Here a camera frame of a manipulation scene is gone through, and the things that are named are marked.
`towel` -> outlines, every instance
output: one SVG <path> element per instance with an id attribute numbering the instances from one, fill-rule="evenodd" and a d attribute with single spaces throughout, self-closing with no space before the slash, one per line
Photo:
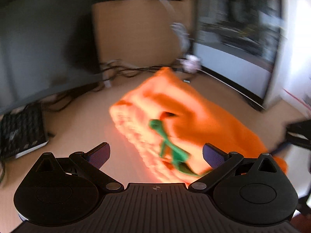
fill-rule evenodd
<path id="1" fill-rule="evenodd" d="M 162 68 L 128 92 L 109 111 L 116 128 L 163 183 L 188 185 L 211 171 L 203 159 L 205 143 L 246 158 L 267 152 L 256 134 L 169 68 Z M 285 161 L 274 159 L 286 171 Z"/>

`keyboard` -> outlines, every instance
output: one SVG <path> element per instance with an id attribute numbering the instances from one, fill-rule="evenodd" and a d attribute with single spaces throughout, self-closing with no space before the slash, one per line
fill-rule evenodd
<path id="1" fill-rule="evenodd" d="M 48 142 L 41 105 L 28 105 L 16 114 L 5 114 L 0 121 L 0 161 L 18 158 Z"/>

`monitor screen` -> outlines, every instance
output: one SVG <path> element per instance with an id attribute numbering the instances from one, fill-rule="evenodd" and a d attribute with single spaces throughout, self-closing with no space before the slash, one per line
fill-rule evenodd
<path id="1" fill-rule="evenodd" d="M 280 41 L 281 0 L 197 0 L 194 53 L 262 104 Z"/>
<path id="2" fill-rule="evenodd" d="M 100 79 L 91 0 L 0 0 L 0 114 Z"/>

